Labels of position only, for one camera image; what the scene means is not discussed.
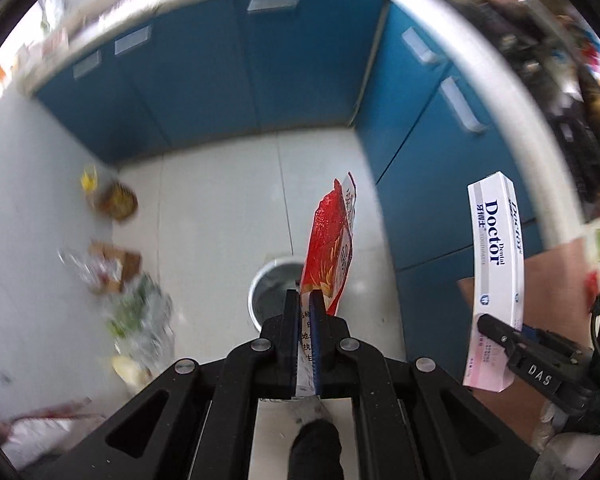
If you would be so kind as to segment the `red white snack bag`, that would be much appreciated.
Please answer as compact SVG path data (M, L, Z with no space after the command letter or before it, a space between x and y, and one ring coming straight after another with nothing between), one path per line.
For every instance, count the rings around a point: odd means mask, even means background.
M347 174L336 179L318 203L313 216L308 251L300 280L300 328L296 396L318 393L317 330L312 327L310 295L320 292L325 312L335 315L346 286L352 260L352 231L355 218L356 185Z

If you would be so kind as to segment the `white toothpaste box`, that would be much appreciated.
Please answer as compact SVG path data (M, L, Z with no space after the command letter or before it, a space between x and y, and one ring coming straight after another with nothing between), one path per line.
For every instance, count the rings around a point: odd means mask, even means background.
M468 186L474 241L474 302L463 384L501 392L514 380L505 350L478 331L490 314L519 330L524 319L524 241L512 180L496 172Z

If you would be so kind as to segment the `white trash bin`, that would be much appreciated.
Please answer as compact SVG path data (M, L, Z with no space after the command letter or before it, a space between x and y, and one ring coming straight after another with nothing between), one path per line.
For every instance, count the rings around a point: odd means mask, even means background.
M304 260L296 256L276 258L257 272L248 292L248 312L258 333L269 318L284 313L286 292L298 292Z

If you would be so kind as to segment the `blue kitchen cabinets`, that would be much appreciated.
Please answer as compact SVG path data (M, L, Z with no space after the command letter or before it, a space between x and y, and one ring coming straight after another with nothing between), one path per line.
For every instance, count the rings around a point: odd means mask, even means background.
M429 23L389 0L204 0L99 39L36 97L102 162L240 134L352 125L377 185L407 354L462 377L471 274L467 187L514 182L501 128Z

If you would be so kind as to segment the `plastic bag with vegetables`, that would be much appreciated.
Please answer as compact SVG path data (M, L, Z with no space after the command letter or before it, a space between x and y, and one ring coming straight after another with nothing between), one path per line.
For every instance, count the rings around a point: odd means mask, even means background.
M140 392L173 361L173 302L143 270L121 292L100 294L102 263L86 252L61 249L58 258L97 297L100 315L114 342L111 366L132 393Z

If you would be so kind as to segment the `brown cardboard box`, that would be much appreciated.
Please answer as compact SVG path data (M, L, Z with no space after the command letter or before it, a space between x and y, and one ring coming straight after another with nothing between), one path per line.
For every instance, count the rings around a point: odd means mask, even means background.
M121 292L124 285L142 270L142 256L139 252L94 240L88 248L88 253L105 267L97 272L102 284L98 291L100 294Z

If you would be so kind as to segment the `cooking oil bottle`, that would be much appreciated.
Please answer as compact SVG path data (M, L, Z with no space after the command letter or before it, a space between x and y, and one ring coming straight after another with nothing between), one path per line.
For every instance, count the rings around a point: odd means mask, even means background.
M85 166L80 185L87 203L102 216L123 222L137 213L138 200L132 188L107 169Z

